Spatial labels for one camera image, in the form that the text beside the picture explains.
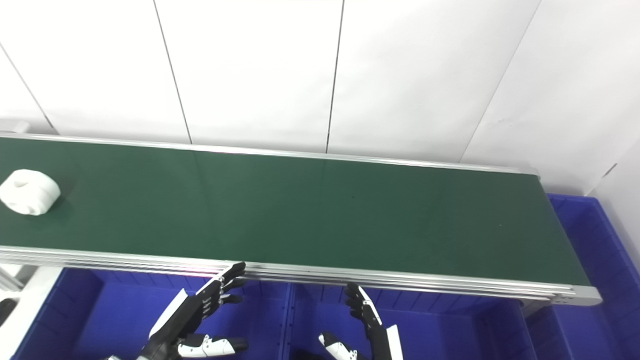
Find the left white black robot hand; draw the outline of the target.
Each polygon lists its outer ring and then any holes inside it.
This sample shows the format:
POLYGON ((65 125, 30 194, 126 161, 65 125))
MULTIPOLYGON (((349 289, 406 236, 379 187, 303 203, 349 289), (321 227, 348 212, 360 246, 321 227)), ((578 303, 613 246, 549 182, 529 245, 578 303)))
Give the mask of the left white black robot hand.
POLYGON ((139 360, 201 360, 242 353, 249 342, 242 337, 197 333, 202 321, 222 305, 238 304, 239 295, 229 290, 242 287, 246 262, 235 262, 213 276, 194 294, 181 289, 151 327, 139 360))

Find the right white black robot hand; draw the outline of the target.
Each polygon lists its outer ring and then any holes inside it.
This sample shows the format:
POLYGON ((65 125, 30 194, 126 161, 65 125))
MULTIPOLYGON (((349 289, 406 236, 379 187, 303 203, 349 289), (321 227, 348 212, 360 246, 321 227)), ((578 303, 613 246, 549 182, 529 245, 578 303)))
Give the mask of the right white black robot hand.
MULTIPOLYGON (((348 282, 345 289, 345 304, 350 316, 361 321, 365 337, 369 342, 373 360, 403 360, 402 343, 397 325, 385 327, 377 308, 363 287, 348 282)), ((341 341, 331 332, 318 335, 318 341, 336 360, 366 360, 358 350, 341 341)))

